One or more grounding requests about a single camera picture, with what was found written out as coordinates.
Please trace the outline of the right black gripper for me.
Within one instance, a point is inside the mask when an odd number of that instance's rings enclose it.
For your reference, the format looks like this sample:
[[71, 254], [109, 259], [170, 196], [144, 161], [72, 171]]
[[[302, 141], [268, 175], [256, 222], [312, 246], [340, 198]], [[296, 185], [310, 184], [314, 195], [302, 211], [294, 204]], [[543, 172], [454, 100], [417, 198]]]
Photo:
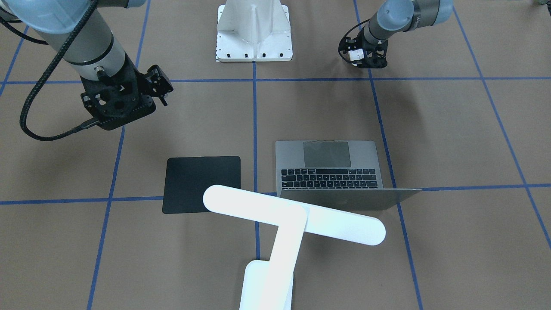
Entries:
[[107, 55], [84, 68], [80, 77], [84, 104], [148, 104], [152, 96], [168, 106], [166, 97], [174, 91], [159, 65], [152, 65], [143, 76], [127, 54]]

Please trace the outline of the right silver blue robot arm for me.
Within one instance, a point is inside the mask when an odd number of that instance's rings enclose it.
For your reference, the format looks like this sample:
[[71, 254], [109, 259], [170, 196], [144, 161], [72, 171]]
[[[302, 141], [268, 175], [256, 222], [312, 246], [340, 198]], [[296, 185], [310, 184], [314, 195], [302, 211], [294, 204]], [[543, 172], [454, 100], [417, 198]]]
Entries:
[[14, 31], [18, 21], [38, 38], [21, 31], [27, 41], [55, 51], [22, 106], [29, 113], [39, 92], [61, 62], [73, 68], [84, 88], [81, 102], [97, 118], [125, 118], [154, 111], [155, 99], [167, 105], [174, 88], [158, 65], [140, 72], [99, 12], [99, 8], [142, 6], [141, 0], [3, 0], [1, 24]]

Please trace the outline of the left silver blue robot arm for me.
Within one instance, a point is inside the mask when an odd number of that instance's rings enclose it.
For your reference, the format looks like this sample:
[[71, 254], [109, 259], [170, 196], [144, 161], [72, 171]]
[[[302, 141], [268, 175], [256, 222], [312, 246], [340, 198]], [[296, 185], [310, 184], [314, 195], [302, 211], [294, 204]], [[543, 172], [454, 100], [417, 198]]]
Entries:
[[384, 43], [393, 34], [444, 23], [452, 11], [452, 0], [386, 0], [362, 28], [362, 38]]

